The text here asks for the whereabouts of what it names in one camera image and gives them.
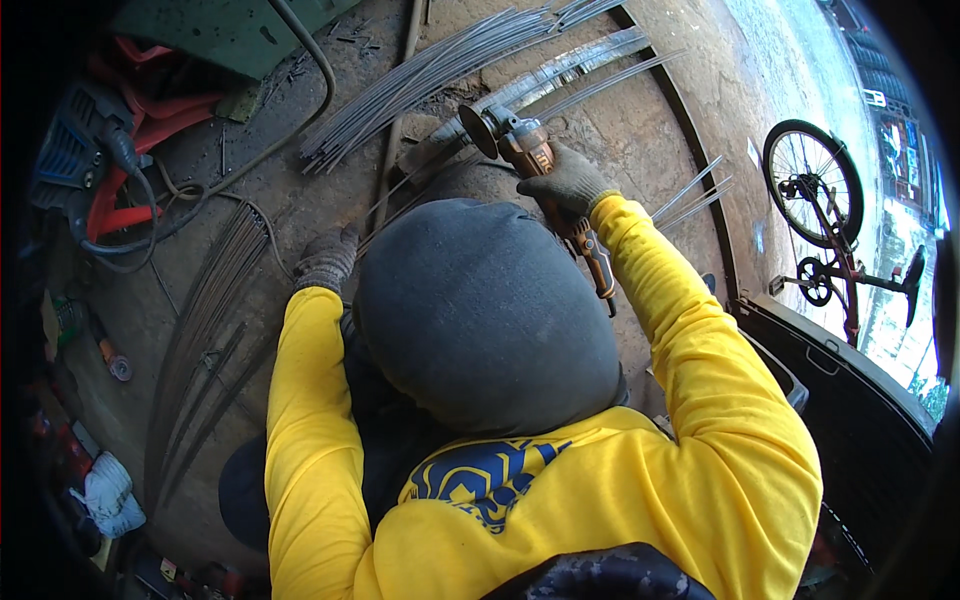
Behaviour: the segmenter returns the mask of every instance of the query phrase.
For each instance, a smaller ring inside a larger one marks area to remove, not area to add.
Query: work glove
[[[360,232],[350,223],[333,227],[315,237],[303,249],[294,267],[294,292],[307,287],[323,287],[340,296],[344,281],[353,272]]]
[[[560,142],[549,144],[556,159],[553,171],[521,181],[516,185],[516,192],[538,201],[552,200],[588,217],[597,203],[609,195],[607,192],[616,190],[585,156]]]

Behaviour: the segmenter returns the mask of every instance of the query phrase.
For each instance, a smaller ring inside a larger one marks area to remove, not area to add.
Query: shirt logo
[[[500,534],[507,513],[534,477],[569,445],[510,440],[453,447],[424,461],[401,497],[442,500],[474,516],[491,534]]]

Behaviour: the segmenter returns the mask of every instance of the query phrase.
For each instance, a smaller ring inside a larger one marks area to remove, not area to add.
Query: cutting disc
[[[476,144],[480,152],[489,158],[497,157],[496,140],[490,131],[490,126],[483,120],[476,110],[467,105],[460,105],[460,122],[464,125],[464,130],[470,136],[470,140]]]

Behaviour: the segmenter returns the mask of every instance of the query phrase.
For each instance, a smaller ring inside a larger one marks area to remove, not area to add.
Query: person
[[[519,206],[412,210],[348,310],[356,231],[327,231],[298,266],[266,434],[220,480],[276,597],[793,595],[823,492],[803,422],[643,207],[551,145],[555,170],[517,192],[589,216],[676,442],[624,406],[606,305]]]

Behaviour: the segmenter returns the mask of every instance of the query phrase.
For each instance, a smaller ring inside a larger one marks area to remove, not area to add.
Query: dirty floor
[[[529,8],[538,3],[539,0],[433,0],[431,21],[421,26],[418,47],[508,6]],[[337,76],[338,93],[331,114],[395,64],[407,20],[407,9],[398,10],[399,4],[366,0],[341,19],[342,28],[362,26],[363,33],[381,45],[380,50],[338,42],[333,36],[325,36],[325,30],[316,35]],[[690,51],[689,56],[671,62],[669,68],[690,106],[708,153],[711,157],[726,157],[715,174],[718,180],[730,175],[736,184],[724,203],[739,285],[752,294],[760,293],[771,276],[791,272],[794,250],[787,227],[768,200],[762,175],[747,147],[753,143],[761,150],[766,132],[785,118],[809,118],[824,127],[843,129],[843,125],[831,123],[833,115],[844,110],[836,106],[837,95],[822,90],[824,81],[833,75],[824,77],[820,73],[823,65],[811,61],[811,52],[816,54],[813,47],[804,47],[814,37],[822,36],[825,26],[821,21],[811,21],[813,25],[807,28],[810,31],[798,30],[787,24],[773,0],[759,4],[729,0],[729,5],[722,0],[630,0],[626,4],[658,52],[680,48]],[[819,10],[814,0],[789,0],[786,4],[800,6],[797,10],[808,12],[811,19],[822,18],[814,12]],[[758,38],[757,31],[768,23],[780,28],[777,31],[784,31],[784,35]],[[601,15],[559,38],[485,68],[479,76],[437,94],[418,108],[418,115],[407,120],[405,133],[422,137],[441,119],[452,116],[461,100],[496,90],[516,74],[615,29],[612,21]],[[308,60],[306,75],[292,84],[285,81],[299,54],[295,52],[268,78],[268,84],[280,82],[279,89],[250,123],[214,119],[181,132],[156,149],[174,181],[219,180],[223,126],[227,132],[227,163],[235,166],[295,128],[316,108],[324,94],[323,78],[316,65]],[[771,63],[771,57],[777,57],[780,63]],[[586,78],[587,84],[633,62],[636,59],[626,58],[600,69]],[[850,79],[843,82],[843,102],[855,104],[850,97]],[[570,88],[582,85],[575,83]],[[548,97],[546,103],[552,104],[567,93],[569,90],[561,90]],[[595,96],[552,120],[549,127],[562,141],[592,159],[628,197],[651,211],[695,175],[676,120],[647,74]],[[254,199],[270,215],[281,215],[275,223],[276,241],[283,260],[292,266],[317,231],[345,224],[370,206],[384,143],[380,136],[348,156],[330,175],[308,177],[300,174],[299,144],[292,143],[260,164],[231,191]],[[406,147],[409,146],[401,145],[401,151]],[[478,173],[461,184],[478,197],[518,200],[510,178]],[[159,179],[154,180],[154,185],[161,188]],[[211,201],[193,223],[157,248],[156,270],[177,307],[182,305],[211,242],[232,210],[231,201]],[[686,219],[670,230],[668,237],[700,272],[715,273],[719,281],[723,280],[720,249],[708,210]],[[65,246],[64,251],[69,252],[69,244]],[[237,309],[220,333],[222,344],[237,324],[248,324],[235,358],[223,373],[227,382],[243,369],[260,337],[276,330],[289,293],[289,281],[269,251],[265,252]],[[721,302],[726,300],[722,286],[718,296]],[[68,347],[65,361],[77,379],[76,395],[82,404],[80,419],[100,446],[113,452],[126,466],[139,496],[151,403],[159,366],[176,322],[175,309],[150,268],[130,276],[100,274],[88,298],[103,317],[115,344],[131,359],[134,377],[126,384],[111,380],[88,339]],[[635,404],[650,416],[662,414],[662,392],[645,373],[649,345],[626,302],[621,302],[621,306],[623,310],[612,324]],[[223,525],[217,504],[217,479],[230,453],[264,427],[269,363],[268,360],[244,388],[204,444],[169,507],[158,510],[146,527],[156,548],[178,564],[196,566],[218,561],[250,573],[266,572],[265,557],[236,542]]]

